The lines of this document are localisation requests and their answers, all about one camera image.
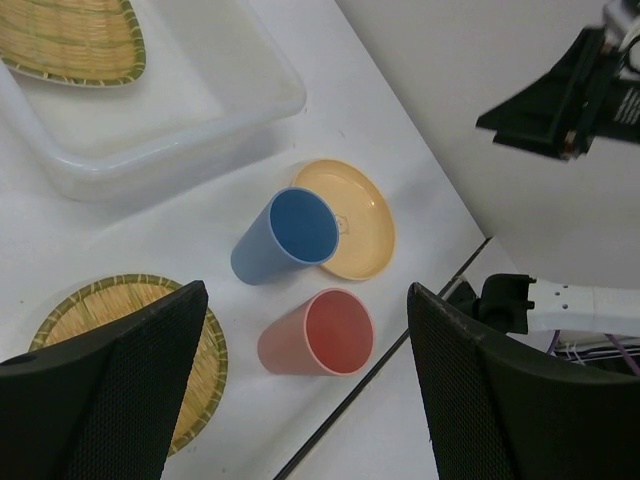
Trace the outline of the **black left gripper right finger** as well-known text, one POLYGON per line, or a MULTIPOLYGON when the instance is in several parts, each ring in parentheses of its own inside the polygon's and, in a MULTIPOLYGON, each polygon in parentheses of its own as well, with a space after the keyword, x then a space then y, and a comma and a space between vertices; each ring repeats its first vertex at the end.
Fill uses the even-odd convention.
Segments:
POLYGON ((439 478, 638 478, 638 377, 552 357, 419 283, 407 316, 439 478))

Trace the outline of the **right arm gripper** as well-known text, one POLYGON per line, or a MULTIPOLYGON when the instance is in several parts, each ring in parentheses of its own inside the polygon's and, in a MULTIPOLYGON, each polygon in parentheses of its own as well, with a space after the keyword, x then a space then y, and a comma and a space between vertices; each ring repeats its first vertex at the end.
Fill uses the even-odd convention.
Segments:
POLYGON ((577 158, 596 137, 639 144, 639 24, 613 43, 585 27, 542 77, 482 114, 493 141, 556 160, 577 158))

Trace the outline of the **round bamboo woven tray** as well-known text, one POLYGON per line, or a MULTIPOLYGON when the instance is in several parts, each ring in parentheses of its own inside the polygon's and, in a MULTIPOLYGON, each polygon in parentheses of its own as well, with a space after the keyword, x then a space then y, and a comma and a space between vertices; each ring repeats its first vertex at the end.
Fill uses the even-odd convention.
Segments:
MULTIPOLYGON (((180 289, 174 280, 146 273, 106 277, 71 293, 54 307, 36 331, 29 351, 39 350, 127 316, 180 289)), ((170 456, 185 448, 212 419, 228 375, 223 330, 207 310, 187 389, 169 447, 170 456)))

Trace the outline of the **translucent white plastic bin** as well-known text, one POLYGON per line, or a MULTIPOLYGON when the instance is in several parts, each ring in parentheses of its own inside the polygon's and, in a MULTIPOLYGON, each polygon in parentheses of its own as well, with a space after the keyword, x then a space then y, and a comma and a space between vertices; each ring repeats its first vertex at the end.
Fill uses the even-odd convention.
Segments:
POLYGON ((125 86, 65 86, 8 69, 1 113, 62 195, 98 201, 181 172, 298 113, 304 84, 245 1, 138 1, 147 49, 125 86))

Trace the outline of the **square bamboo woven tray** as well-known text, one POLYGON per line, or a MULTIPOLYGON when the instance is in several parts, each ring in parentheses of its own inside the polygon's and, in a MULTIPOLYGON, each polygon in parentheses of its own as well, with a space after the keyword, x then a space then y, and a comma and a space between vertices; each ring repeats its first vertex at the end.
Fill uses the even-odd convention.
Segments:
POLYGON ((146 68, 143 32, 129 1, 1 3, 1 61, 39 80, 120 87, 146 68))

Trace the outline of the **yellow plastic plate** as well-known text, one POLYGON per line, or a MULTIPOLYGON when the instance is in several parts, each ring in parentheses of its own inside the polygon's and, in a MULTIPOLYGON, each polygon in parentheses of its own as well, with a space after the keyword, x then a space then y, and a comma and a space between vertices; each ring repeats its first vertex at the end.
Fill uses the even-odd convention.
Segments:
POLYGON ((365 174, 345 162, 320 159, 302 167, 291 184, 316 193, 334 213, 339 243, 321 265, 325 271, 365 281, 389 265, 396 241, 394 219, 385 197, 365 174))

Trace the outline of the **blue plastic cup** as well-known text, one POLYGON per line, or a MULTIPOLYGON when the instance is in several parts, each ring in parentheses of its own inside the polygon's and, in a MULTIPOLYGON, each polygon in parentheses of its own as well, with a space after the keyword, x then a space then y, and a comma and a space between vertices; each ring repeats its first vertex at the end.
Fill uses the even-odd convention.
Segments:
POLYGON ((249 285, 263 285, 331 259, 339 227, 329 205, 300 187, 278 191, 231 253, 235 275, 249 285))

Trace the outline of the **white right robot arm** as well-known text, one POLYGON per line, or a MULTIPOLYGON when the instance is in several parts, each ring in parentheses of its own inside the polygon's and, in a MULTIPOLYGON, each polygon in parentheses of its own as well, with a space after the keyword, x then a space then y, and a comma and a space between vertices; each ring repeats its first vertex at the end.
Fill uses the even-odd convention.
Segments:
MULTIPOLYGON (((639 30, 620 44, 583 29, 556 65, 477 120, 498 144, 557 160, 595 137, 639 139, 639 30)), ((635 290, 495 274, 480 296, 407 294, 408 332, 437 474, 442 479, 635 479, 639 335, 635 290), (603 334, 624 373, 555 357, 521 342, 532 332, 603 334)))

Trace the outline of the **pink plastic cup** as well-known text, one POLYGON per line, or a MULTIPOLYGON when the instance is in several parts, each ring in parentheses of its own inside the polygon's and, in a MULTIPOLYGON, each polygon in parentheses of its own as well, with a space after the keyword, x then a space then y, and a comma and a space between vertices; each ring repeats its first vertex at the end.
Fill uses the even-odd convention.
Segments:
POLYGON ((326 289, 281 316, 261 334, 258 357, 276 375, 350 376, 370 361, 376 331, 362 301, 326 289))

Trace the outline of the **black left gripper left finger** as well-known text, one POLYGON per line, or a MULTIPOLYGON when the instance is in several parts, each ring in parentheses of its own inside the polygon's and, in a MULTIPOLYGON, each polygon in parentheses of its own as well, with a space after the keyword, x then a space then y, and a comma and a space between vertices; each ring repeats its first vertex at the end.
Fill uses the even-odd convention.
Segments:
POLYGON ((2 478, 160 478, 207 307, 193 281, 2 362, 2 478))

